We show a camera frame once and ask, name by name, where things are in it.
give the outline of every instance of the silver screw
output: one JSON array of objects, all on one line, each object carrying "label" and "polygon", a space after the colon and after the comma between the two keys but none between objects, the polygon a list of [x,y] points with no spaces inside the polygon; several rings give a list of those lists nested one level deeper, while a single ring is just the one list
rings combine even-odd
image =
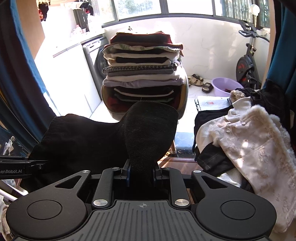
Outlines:
[{"label": "silver screw", "polygon": [[175,204],[177,206],[184,207],[184,206],[187,206],[189,204],[189,201],[186,200],[186,199],[178,199],[178,200],[175,201]]},{"label": "silver screw", "polygon": [[94,200],[93,204],[97,207],[103,207],[108,204],[108,201],[105,199],[97,199],[97,200]]}]

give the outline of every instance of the blue curtain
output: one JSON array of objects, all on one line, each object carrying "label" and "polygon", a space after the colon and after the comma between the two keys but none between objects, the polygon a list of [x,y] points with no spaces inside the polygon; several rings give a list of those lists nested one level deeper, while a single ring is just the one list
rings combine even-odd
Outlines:
[{"label": "blue curtain", "polygon": [[291,106],[296,95],[296,16],[283,4],[276,6],[281,16],[275,9],[277,36],[267,78],[279,84]]},{"label": "blue curtain", "polygon": [[15,0],[0,0],[0,121],[31,151],[55,117],[24,37]]}]

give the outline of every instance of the stack of folded clothes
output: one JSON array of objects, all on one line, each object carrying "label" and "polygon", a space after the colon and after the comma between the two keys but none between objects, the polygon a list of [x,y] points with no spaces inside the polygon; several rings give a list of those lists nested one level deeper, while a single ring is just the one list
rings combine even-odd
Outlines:
[{"label": "stack of folded clothes", "polygon": [[170,35],[117,33],[104,47],[109,67],[107,107],[127,111],[135,102],[155,101],[178,108],[186,73],[181,65],[183,45],[173,44]]}]

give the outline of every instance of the lavender folded garment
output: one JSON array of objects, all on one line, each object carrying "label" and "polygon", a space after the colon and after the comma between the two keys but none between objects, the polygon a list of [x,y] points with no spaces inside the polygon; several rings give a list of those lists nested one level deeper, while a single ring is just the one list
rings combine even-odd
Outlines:
[{"label": "lavender folded garment", "polygon": [[104,79],[103,85],[106,87],[116,87],[121,86],[125,88],[144,88],[144,87],[156,87],[156,86],[166,86],[166,85],[175,85],[180,86],[184,84],[184,80],[182,78],[178,78],[176,80],[166,80],[166,81],[154,81],[154,80],[135,80],[131,82],[120,82],[120,81],[111,81]]}]

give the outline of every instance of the chair leg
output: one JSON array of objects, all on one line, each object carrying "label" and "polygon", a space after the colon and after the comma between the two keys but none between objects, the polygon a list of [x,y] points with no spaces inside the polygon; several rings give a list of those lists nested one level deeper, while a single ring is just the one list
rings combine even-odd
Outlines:
[{"label": "chair leg", "polygon": [[171,153],[173,155],[177,154],[177,150],[176,150],[176,146],[175,146],[175,140],[173,140],[170,149],[171,149]]}]

